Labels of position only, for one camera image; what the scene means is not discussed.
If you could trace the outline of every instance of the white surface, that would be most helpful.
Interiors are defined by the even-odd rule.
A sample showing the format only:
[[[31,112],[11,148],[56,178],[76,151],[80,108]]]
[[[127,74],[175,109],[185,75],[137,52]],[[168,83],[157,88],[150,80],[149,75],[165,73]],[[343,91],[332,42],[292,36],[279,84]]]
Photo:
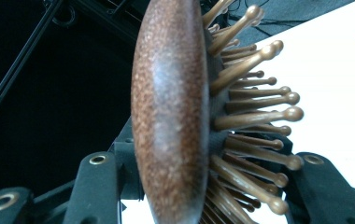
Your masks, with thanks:
[[[355,188],[355,2],[258,43],[282,40],[284,50],[254,69],[277,77],[275,87],[288,85],[301,95],[305,111],[293,132],[293,152],[328,158]],[[123,201],[123,223],[153,223],[147,202]],[[250,216],[259,223],[286,223],[264,204]]]

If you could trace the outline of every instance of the screw hole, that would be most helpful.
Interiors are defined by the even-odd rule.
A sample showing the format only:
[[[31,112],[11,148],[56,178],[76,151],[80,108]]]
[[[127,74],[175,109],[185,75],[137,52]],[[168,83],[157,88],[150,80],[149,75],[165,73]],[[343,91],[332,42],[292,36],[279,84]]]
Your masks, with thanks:
[[[0,195],[0,211],[10,207],[18,201],[20,194],[18,192],[10,192]]]
[[[76,20],[76,10],[72,6],[62,7],[59,14],[52,19],[55,24],[64,28],[69,28]]]
[[[99,165],[107,161],[107,157],[100,155],[100,156],[94,156],[90,159],[90,164],[93,165]]]
[[[306,155],[304,156],[304,159],[308,161],[309,163],[315,164],[315,165],[321,165],[324,163],[323,159],[317,157],[317,156],[312,156],[312,155]]]
[[[113,13],[114,13],[113,9],[106,10],[106,14],[108,14],[108,15],[112,15]]]

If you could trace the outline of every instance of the black metal frame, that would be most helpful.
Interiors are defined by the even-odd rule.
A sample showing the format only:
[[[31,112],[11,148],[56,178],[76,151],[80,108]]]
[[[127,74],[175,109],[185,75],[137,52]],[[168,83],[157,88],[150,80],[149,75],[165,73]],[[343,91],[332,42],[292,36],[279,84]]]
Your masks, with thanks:
[[[31,36],[23,46],[20,54],[15,59],[14,63],[8,69],[3,80],[0,82],[0,104],[3,101],[3,98],[7,95],[9,88],[14,83],[15,79],[21,72],[23,66],[26,64],[33,50],[35,49],[38,41],[41,36],[44,34],[44,31],[47,29],[48,25],[54,18],[55,14],[60,9],[64,0],[54,0],[46,6],[47,11],[44,16],[41,18],[37,27],[32,32]]]
[[[289,139],[271,136],[275,137],[287,143],[283,151],[290,154]],[[128,119],[108,152],[96,152],[81,161],[74,181],[37,198],[25,188],[0,190],[0,224],[121,223],[121,199],[144,198],[133,142]],[[298,155],[305,161],[302,170],[282,169],[290,180],[284,189],[290,206],[288,223],[355,224],[355,189],[326,158],[308,152]],[[268,169],[275,172],[281,167]]]
[[[74,8],[103,24],[113,34],[135,46],[143,15],[132,7],[136,0],[69,0]]]

